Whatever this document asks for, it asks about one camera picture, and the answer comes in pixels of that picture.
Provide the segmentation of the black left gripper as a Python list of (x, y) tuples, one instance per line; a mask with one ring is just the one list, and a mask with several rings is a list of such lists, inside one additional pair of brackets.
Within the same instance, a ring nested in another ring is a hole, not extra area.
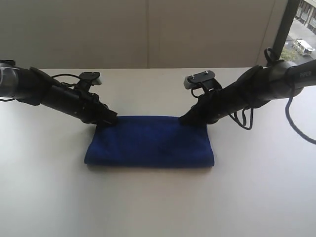
[(99, 96), (90, 92), (69, 93), (69, 115), (87, 124), (115, 125), (117, 113), (99, 100)]

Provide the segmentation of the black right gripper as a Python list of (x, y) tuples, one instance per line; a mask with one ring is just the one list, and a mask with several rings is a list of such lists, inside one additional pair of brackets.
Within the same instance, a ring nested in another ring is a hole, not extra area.
[(181, 125), (200, 126), (213, 124), (247, 107), (247, 94), (235, 88), (214, 92), (210, 99), (178, 118)]

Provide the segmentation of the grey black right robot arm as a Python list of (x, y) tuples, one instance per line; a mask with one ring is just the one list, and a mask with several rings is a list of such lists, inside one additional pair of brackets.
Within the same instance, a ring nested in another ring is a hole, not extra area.
[(179, 117), (182, 125), (214, 124), (238, 111), (257, 109), (272, 100), (298, 95), (303, 88), (316, 84), (314, 60), (296, 65), (277, 60), (269, 67), (256, 65), (235, 82), (222, 87), (211, 70), (185, 77), (184, 87), (202, 89), (197, 103)]

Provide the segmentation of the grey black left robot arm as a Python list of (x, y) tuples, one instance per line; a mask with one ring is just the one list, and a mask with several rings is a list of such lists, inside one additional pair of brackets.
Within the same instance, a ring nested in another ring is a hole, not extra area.
[(44, 105), (80, 119), (83, 123), (112, 126), (118, 121), (117, 113), (99, 100), (90, 88), (101, 85), (99, 72), (74, 75), (76, 83), (57, 80), (44, 71), (16, 66), (14, 60), (0, 62), (0, 100), (18, 101), (32, 106)]

